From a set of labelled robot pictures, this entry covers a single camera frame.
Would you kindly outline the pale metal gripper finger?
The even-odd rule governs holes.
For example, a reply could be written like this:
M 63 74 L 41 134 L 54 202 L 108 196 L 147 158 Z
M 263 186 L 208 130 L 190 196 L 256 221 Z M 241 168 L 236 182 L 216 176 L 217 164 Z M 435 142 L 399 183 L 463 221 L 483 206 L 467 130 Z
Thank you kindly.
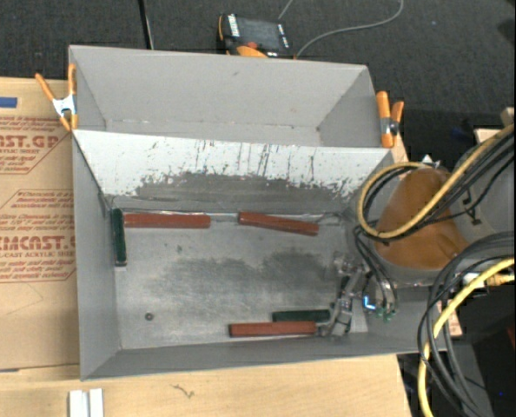
M 341 297 L 330 305 L 329 320 L 320 325 L 320 336 L 343 336 L 350 331 L 353 319 L 353 300 Z
M 340 279 L 341 295 L 361 295 L 367 281 L 368 269 L 363 261 L 349 254 L 335 253 L 332 262 L 334 272 Z

